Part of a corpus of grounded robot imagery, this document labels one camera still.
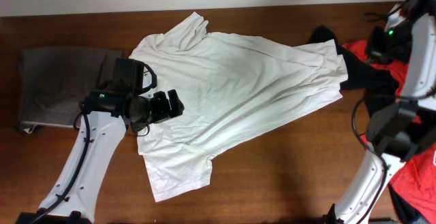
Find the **white t-shirt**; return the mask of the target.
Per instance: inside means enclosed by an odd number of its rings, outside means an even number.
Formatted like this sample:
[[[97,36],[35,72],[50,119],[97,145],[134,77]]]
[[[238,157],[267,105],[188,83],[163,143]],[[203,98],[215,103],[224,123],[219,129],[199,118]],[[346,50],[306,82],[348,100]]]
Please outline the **white t-shirt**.
[[[216,156],[339,100],[348,78],[333,40],[291,47],[207,25],[192,13],[131,53],[185,107],[138,139],[156,202],[207,186]]]

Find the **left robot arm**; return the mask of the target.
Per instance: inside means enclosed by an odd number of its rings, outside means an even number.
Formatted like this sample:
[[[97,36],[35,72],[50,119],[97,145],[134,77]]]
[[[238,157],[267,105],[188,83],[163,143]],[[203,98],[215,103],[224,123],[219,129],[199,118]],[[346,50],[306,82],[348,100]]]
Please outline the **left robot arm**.
[[[111,158],[128,129],[139,132],[182,115],[176,90],[158,91],[157,75],[134,59],[117,59],[110,79],[80,103],[78,137],[54,187],[34,213],[17,223],[93,223],[99,190]]]

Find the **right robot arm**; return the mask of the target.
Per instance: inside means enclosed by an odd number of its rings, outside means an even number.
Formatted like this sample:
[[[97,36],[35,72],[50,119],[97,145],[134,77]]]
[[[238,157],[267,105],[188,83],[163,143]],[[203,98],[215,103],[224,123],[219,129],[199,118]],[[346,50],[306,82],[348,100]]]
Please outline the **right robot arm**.
[[[367,95],[359,103],[385,99],[365,138],[365,155],[349,189],[322,217],[323,223],[369,223],[370,213],[390,179],[418,153],[435,143],[435,0],[404,0],[377,14],[384,28],[373,30],[366,53],[374,63],[408,65],[400,95]]]

